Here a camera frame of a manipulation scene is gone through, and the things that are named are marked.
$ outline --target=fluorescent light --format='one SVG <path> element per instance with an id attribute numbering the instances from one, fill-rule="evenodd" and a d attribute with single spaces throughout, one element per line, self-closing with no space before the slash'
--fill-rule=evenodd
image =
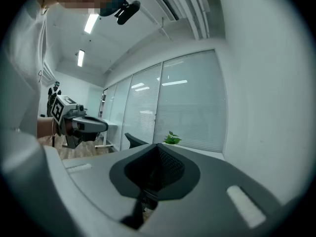
<path id="1" fill-rule="evenodd" d="M 180 61 L 180 62 L 177 62 L 177 63 L 174 63 L 174 64 L 170 64 L 170 65 L 165 65 L 164 68 L 171 67 L 173 65 L 177 65 L 177 64 L 181 64 L 181 63 L 184 63 L 184 61 Z"/>
<path id="2" fill-rule="evenodd" d="M 87 24 L 85 25 L 85 29 L 84 29 L 85 32 L 87 32 L 89 34 L 91 33 L 92 28 L 95 24 L 95 21 L 97 21 L 98 17 L 99 17 L 98 14 L 90 14 L 88 21 L 87 21 Z"/>
<path id="3" fill-rule="evenodd" d="M 187 80 L 183 80 L 183 81 L 172 81 L 172 82 L 166 82 L 163 83 L 162 86 L 168 86 L 168 85 L 174 85 L 174 84 L 181 84 L 181 83 L 187 83 Z"/>
<path id="4" fill-rule="evenodd" d="M 79 55 L 78 55 L 78 66 L 79 67 L 82 67 L 83 57 L 84 57 L 84 51 L 79 50 Z"/>
<path id="5" fill-rule="evenodd" d="M 143 114 L 153 114 L 153 112 L 151 111 L 139 111 L 140 113 L 143 113 Z"/>
<path id="6" fill-rule="evenodd" d="M 133 88 L 137 88 L 137 87 L 139 87 L 139 86 L 143 86 L 143 85 L 144 85 L 144 84 L 141 82 L 141 83 L 139 83 L 139 84 L 133 85 L 133 86 L 132 86 L 132 89 L 133 89 Z"/>
<path id="7" fill-rule="evenodd" d="M 149 89 L 149 87 L 144 87 L 144 88 L 136 89 L 135 91 L 141 91 L 141 90 L 145 90 L 145 89 Z"/>

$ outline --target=gray device housing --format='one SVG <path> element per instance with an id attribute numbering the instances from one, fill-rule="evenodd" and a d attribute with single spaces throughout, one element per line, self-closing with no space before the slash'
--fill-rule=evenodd
<path id="1" fill-rule="evenodd" d="M 231 164 L 189 150 L 162 146 L 194 162 L 200 178 L 183 198 L 159 201 L 136 231 L 122 224 L 134 212 L 136 198 L 122 196 L 110 180 L 112 167 L 146 150 L 61 161 L 52 147 L 22 132 L 2 131 L 1 171 L 20 205 L 54 236 L 261 236 L 279 221 L 287 207 L 263 186 Z M 238 185 L 265 213 L 267 220 L 250 229 L 227 196 Z"/>
<path id="2" fill-rule="evenodd" d="M 86 115 L 83 105 L 76 105 L 75 109 L 69 110 L 61 117 L 60 130 L 66 135 L 67 145 L 65 148 L 75 149 L 82 141 L 95 141 L 101 132 L 107 131 L 109 126 L 99 118 Z M 67 135 L 66 121 L 72 123 L 73 134 Z"/>

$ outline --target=office chair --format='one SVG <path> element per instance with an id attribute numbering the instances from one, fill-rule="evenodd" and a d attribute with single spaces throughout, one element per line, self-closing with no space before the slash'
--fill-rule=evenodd
<path id="1" fill-rule="evenodd" d="M 145 144 L 148 144 L 145 141 L 142 141 L 140 139 L 135 138 L 134 136 L 130 135 L 129 133 L 126 133 L 125 136 L 127 137 L 127 139 L 130 142 L 130 146 L 129 146 L 130 149 L 131 148 L 136 148 L 136 147 L 139 147 L 139 146 L 142 146 L 142 145 L 145 145 Z"/>

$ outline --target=potted plant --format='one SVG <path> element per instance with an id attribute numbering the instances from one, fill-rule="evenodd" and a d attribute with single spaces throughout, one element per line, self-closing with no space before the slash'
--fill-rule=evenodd
<path id="1" fill-rule="evenodd" d="M 173 132 L 169 131 L 168 136 L 165 138 L 164 143 L 175 145 L 182 141 L 178 135 L 173 134 Z"/>

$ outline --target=white wall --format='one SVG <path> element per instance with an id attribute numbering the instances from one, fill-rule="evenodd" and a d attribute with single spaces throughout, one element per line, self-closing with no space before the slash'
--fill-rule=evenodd
<path id="1" fill-rule="evenodd" d="M 78 61 L 62 59 L 62 61 L 58 64 L 56 71 L 84 80 L 90 84 L 100 87 L 104 86 L 106 77 L 101 74 L 98 69 L 87 66 L 81 68 L 77 65 L 77 62 Z"/>
<path id="2" fill-rule="evenodd" d="M 88 83 L 86 81 L 68 76 L 58 71 L 54 72 L 57 80 L 60 82 L 59 88 L 62 95 L 67 95 L 75 102 L 83 104 L 88 109 L 87 113 L 91 116 L 97 117 L 101 103 L 101 96 L 103 88 Z M 48 100 L 48 89 L 42 85 L 40 97 L 40 113 L 46 115 L 46 105 Z"/>
<path id="3" fill-rule="evenodd" d="M 226 150 L 225 159 L 285 203 L 304 189 L 315 164 L 315 54 L 285 0 L 221 3 L 247 99 L 245 150 Z"/>
<path id="4" fill-rule="evenodd" d="M 39 101 L 39 115 L 47 113 L 47 101 L 48 101 L 48 87 L 41 85 L 40 101 Z"/>

